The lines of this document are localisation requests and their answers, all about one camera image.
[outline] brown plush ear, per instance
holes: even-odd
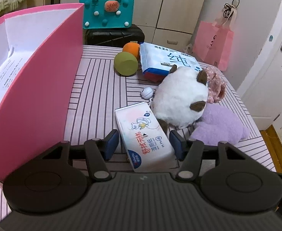
[[[205,101],[195,102],[190,104],[190,109],[197,112],[201,112],[204,109],[205,104],[206,104]]]
[[[174,73],[177,70],[177,66],[174,64],[169,71],[169,74]]]
[[[159,125],[161,126],[162,130],[164,131],[165,134],[167,134],[168,131],[168,124],[166,121],[162,120],[162,119],[157,119]]]
[[[204,70],[202,70],[198,73],[197,82],[200,82],[200,83],[206,85],[206,83],[207,83],[207,73]]]

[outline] blue and white package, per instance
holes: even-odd
[[[174,64],[177,67],[191,67],[197,72],[202,70],[194,57],[146,42],[140,45],[140,58],[144,76],[153,82],[163,80]]]

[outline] bed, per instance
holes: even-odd
[[[135,75],[130,77],[119,76],[114,71],[113,60],[121,50],[113,47],[83,46],[82,58],[72,88],[64,133],[64,139],[70,141],[72,145],[83,144],[92,138],[104,138],[112,129],[117,129],[115,109],[138,102],[148,102],[140,97],[140,92],[147,86],[153,89],[157,88],[158,83],[144,79],[140,68]],[[225,98],[219,104],[237,114],[243,125],[250,130],[249,138],[240,141],[236,147],[275,172],[271,156],[259,130],[240,97],[229,83]],[[193,128],[176,130],[187,139]],[[73,166],[86,175],[88,174],[85,160],[73,160]],[[214,166],[214,161],[204,161],[200,173],[204,173],[212,166]],[[107,167],[111,172],[133,172],[127,161],[121,140],[113,157],[107,162]],[[180,162],[174,159],[174,163],[168,171],[174,173],[179,167]],[[0,184],[0,220],[10,211]]]

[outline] orange ball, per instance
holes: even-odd
[[[137,60],[139,60],[140,44],[137,44],[135,42],[128,42],[124,45],[123,52],[133,54],[137,58]]]

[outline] green cylinder toy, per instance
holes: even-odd
[[[114,68],[124,76],[130,76],[138,70],[137,58],[128,52],[120,52],[114,58]]]

